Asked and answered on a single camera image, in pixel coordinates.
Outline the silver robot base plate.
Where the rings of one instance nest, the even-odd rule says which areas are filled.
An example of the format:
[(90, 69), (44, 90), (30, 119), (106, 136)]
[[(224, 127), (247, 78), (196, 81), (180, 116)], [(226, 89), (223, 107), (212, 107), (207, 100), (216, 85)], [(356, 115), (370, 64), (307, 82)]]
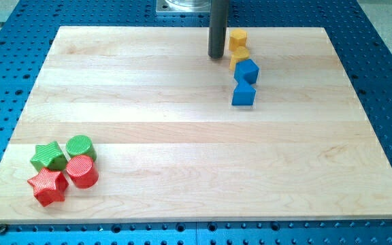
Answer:
[(156, 0), (157, 13), (209, 12), (211, 0)]

